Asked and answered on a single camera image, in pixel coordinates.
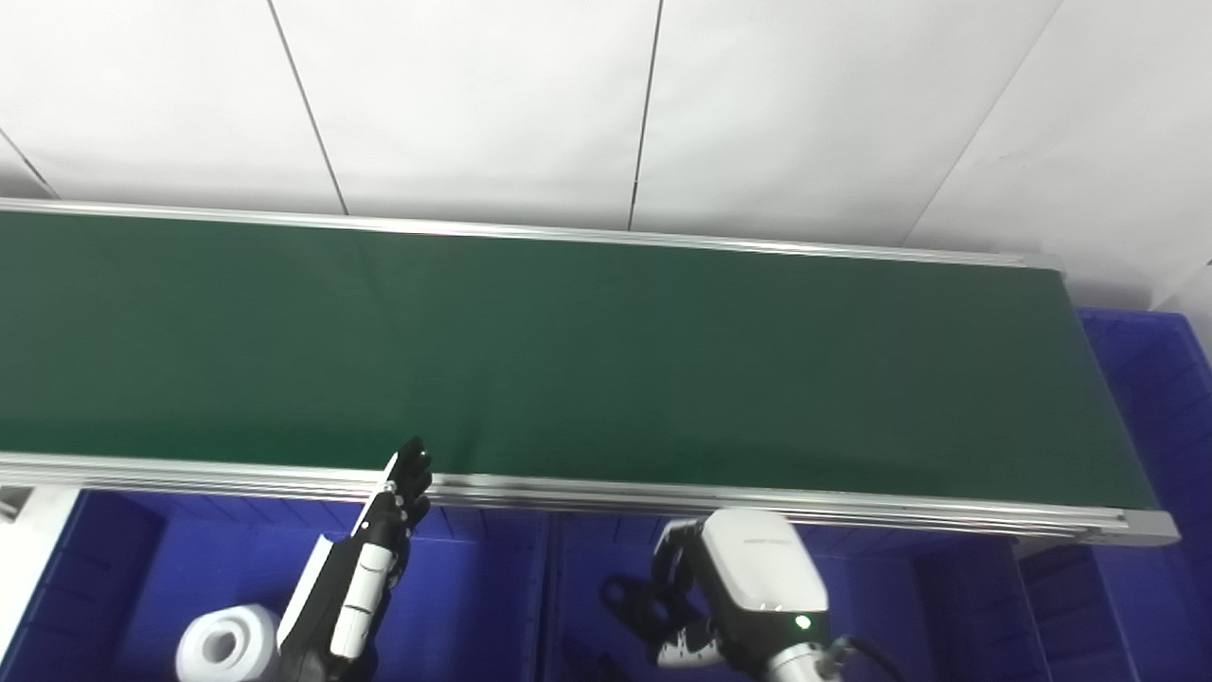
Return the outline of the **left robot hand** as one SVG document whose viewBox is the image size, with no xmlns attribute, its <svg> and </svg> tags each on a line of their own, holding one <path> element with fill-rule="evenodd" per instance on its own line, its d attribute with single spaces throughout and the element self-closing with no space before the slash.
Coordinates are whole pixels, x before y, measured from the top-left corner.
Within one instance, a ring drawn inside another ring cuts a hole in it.
<svg viewBox="0 0 1212 682">
<path fill-rule="evenodd" d="M 349 535 L 320 535 L 278 625 L 274 681 L 368 681 L 375 638 L 430 510 L 431 458 L 421 437 L 394 453 Z"/>
</svg>

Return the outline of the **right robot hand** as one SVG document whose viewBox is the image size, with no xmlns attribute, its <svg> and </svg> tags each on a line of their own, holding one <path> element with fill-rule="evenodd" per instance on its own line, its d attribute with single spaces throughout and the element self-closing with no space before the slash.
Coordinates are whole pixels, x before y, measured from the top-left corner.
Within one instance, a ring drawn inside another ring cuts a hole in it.
<svg viewBox="0 0 1212 682">
<path fill-rule="evenodd" d="M 754 681 L 840 681 L 829 596 L 791 522 L 770 511 L 719 509 L 675 518 L 654 545 L 651 577 L 674 597 L 701 588 L 707 612 L 654 640 L 658 667 L 724 664 Z"/>
</svg>

